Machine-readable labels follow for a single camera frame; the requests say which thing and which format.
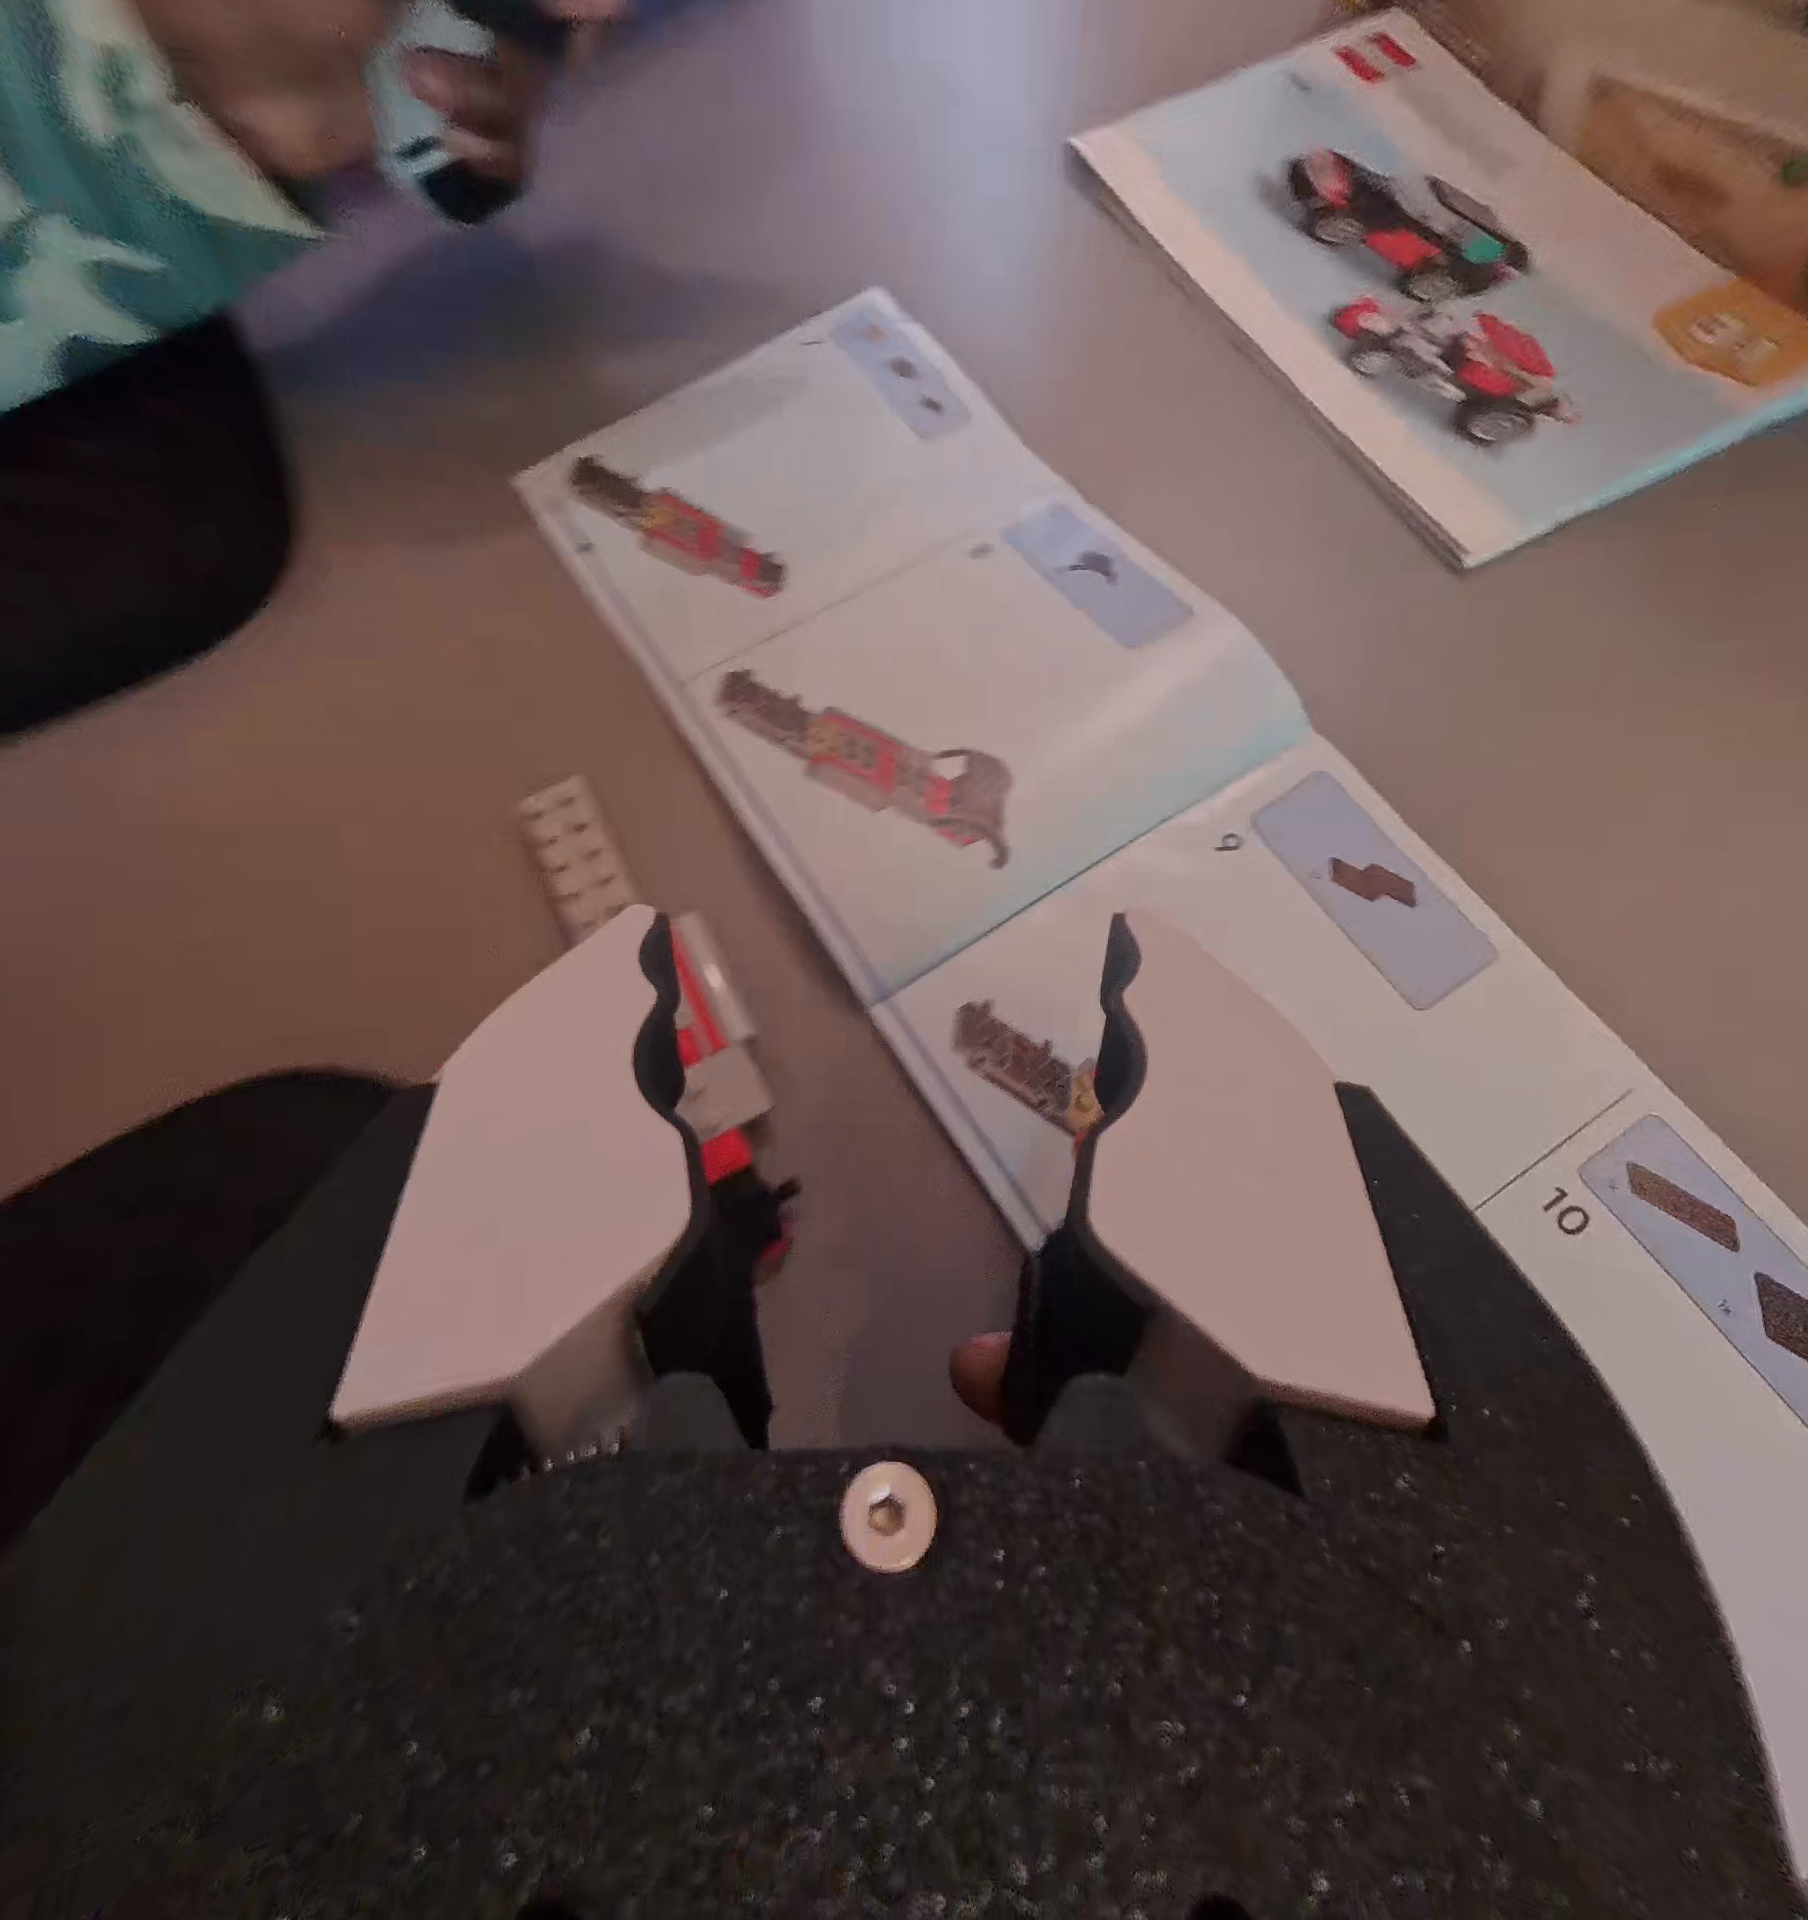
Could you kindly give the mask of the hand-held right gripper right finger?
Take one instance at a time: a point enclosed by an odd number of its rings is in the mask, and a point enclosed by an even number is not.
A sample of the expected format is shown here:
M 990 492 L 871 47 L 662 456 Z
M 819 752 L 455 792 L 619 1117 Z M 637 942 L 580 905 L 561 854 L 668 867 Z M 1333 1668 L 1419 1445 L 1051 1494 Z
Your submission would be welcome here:
M 1112 916 L 1099 1007 L 1100 1112 L 1021 1277 L 1005 1433 L 1034 1445 L 1096 1378 L 1189 1457 L 1247 1457 L 1279 1410 L 1426 1436 L 1440 1408 L 1318 1051 L 1146 909 Z

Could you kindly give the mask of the person's left forearm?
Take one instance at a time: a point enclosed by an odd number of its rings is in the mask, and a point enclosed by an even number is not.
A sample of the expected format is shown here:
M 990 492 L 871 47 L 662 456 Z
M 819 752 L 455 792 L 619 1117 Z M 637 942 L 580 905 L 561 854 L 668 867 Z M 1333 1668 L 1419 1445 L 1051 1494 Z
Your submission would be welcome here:
M 0 418 L 216 317 L 319 236 L 134 2 L 0 2 Z

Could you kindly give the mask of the grey and red lego build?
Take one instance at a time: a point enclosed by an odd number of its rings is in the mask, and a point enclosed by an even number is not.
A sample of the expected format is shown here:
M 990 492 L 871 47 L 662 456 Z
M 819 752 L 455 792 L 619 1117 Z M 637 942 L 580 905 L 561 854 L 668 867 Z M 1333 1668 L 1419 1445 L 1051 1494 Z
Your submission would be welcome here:
M 570 945 L 635 905 L 635 882 L 593 790 L 570 775 L 517 803 L 528 854 Z M 715 1211 L 741 1236 L 750 1285 L 773 1281 L 794 1242 L 796 1181 L 769 1181 L 757 1138 L 773 1089 L 757 1062 L 757 1021 L 735 972 L 694 909 L 669 916 L 677 975 L 677 1114 L 694 1126 Z

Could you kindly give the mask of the yellow lego set box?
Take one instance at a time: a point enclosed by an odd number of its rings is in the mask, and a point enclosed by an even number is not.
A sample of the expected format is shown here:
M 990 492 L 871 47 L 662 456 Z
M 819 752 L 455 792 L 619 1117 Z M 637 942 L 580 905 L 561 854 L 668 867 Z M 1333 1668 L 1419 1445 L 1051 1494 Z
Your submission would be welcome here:
M 1808 317 L 1808 2 L 1415 14 L 1591 177 Z

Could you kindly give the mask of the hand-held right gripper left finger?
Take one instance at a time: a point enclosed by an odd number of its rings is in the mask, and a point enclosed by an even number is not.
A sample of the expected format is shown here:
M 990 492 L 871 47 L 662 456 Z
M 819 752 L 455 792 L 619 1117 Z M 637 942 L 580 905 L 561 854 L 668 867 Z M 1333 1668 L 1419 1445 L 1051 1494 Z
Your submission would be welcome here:
M 536 1457 L 703 1378 L 745 1448 L 773 1386 L 757 1280 L 778 1189 L 683 1114 L 673 925 L 632 904 L 488 1013 L 430 1085 L 329 1422 L 499 1408 Z

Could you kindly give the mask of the person's left hand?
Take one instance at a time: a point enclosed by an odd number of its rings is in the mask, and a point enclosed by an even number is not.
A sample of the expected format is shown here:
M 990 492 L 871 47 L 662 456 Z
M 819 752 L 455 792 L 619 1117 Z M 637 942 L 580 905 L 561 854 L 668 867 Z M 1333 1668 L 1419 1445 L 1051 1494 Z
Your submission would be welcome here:
M 373 158 L 364 61 L 397 29 L 390 2 L 134 2 L 197 104 L 266 177 L 313 180 Z M 519 47 L 421 49 L 408 91 L 443 120 L 443 149 L 477 177 L 519 180 L 552 81 Z

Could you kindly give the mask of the closed instruction booklet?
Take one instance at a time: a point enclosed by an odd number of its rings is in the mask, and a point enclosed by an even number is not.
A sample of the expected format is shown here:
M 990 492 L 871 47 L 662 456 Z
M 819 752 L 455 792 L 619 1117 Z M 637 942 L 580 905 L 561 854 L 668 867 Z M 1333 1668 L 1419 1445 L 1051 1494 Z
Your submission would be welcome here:
M 1808 413 L 1808 317 L 1365 10 L 1072 153 L 1472 571 Z

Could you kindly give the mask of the open instruction booklet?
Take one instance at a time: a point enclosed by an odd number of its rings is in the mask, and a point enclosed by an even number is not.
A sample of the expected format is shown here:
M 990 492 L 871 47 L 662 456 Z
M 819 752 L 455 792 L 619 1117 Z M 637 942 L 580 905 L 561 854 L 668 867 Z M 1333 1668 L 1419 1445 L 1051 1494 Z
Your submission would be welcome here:
M 1120 909 L 1381 1097 L 1677 1496 L 1808 1876 L 1808 1226 L 891 295 L 514 492 L 1026 1248 Z

